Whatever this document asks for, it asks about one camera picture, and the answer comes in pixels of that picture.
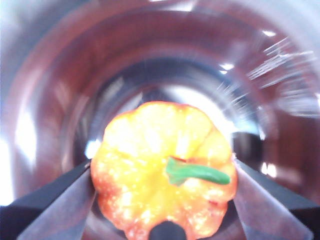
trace metal bowl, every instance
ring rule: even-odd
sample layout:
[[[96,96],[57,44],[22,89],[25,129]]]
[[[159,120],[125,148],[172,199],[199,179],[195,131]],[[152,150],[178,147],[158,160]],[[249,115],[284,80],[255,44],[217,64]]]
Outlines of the metal bowl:
[[[319,204],[319,9],[302,0],[52,1],[2,61],[12,199],[91,158],[115,115],[162,100],[202,109],[238,159]],[[229,219],[224,230],[244,238]],[[124,239],[94,205],[83,239],[102,236]]]

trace yellow bell pepper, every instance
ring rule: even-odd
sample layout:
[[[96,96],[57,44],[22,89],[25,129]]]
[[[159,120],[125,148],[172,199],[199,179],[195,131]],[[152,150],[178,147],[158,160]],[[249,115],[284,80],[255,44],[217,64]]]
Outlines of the yellow bell pepper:
[[[147,240],[167,220],[183,227],[188,240],[212,236],[237,189],[231,156],[227,140],[199,109],[147,102],[105,129],[91,162],[98,205],[129,240]],[[208,171],[188,175],[203,166]]]

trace pepper stem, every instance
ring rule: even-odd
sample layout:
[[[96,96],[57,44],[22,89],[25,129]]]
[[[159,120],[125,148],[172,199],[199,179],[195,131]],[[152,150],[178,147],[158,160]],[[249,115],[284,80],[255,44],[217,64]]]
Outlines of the pepper stem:
[[[172,156],[168,158],[165,171],[169,176],[169,182],[177,186],[183,184],[188,178],[202,179],[221,185],[230,183],[230,177],[224,172],[208,166],[185,163]]]

